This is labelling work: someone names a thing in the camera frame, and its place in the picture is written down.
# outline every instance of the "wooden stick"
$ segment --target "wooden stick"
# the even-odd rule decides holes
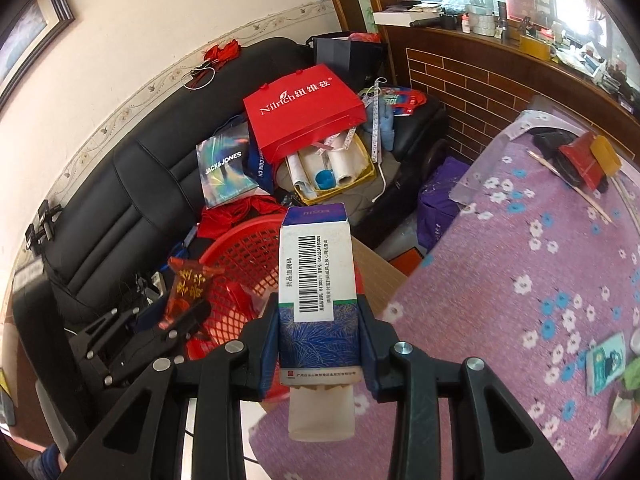
[[[591,198],[589,195],[587,195],[579,187],[575,187],[575,186],[572,186],[571,184],[569,184],[562,177],[562,175],[560,173],[558,173],[558,170],[556,170],[556,168],[554,168],[553,165],[548,160],[545,160],[541,156],[533,153],[531,150],[527,150],[527,153],[529,153],[530,156],[535,158],[540,164],[542,164],[545,168],[547,168],[553,174],[555,174],[555,175],[559,176],[560,178],[562,178],[562,180],[564,180],[564,182],[569,187],[571,187],[578,195],[580,195],[583,199],[585,199],[598,213],[600,213],[602,215],[603,218],[605,218],[607,220],[607,222],[609,222],[610,224],[613,224],[613,220],[611,219],[611,217],[607,213],[605,213],[604,209],[601,208],[600,205],[593,198]]]

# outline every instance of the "metal screw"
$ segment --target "metal screw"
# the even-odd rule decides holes
[[[244,349],[244,343],[242,341],[238,341],[238,339],[234,339],[233,341],[229,341],[225,345],[225,350],[230,354],[237,354]]]
[[[169,359],[167,359],[166,357],[161,357],[154,361],[153,366],[156,372],[164,372],[171,367],[171,361],[169,361]]]
[[[398,341],[394,345],[394,350],[401,355],[407,355],[414,351],[414,347],[411,346],[411,343],[407,343],[406,341]]]
[[[476,372],[479,372],[484,368],[484,361],[478,357],[470,357],[466,360],[466,366]]]

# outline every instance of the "picture frame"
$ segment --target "picture frame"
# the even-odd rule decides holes
[[[0,110],[31,65],[75,19],[66,0],[32,0],[0,45]]]

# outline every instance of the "black bag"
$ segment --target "black bag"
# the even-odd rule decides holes
[[[310,46],[313,42],[316,65],[327,65],[351,90],[359,92],[373,86],[386,57],[386,44],[347,40],[350,34],[331,32],[312,36],[306,44]]]

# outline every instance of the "blue patterned box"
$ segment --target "blue patterned box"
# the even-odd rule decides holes
[[[291,207],[280,229],[280,382],[362,378],[351,230],[343,204]]]

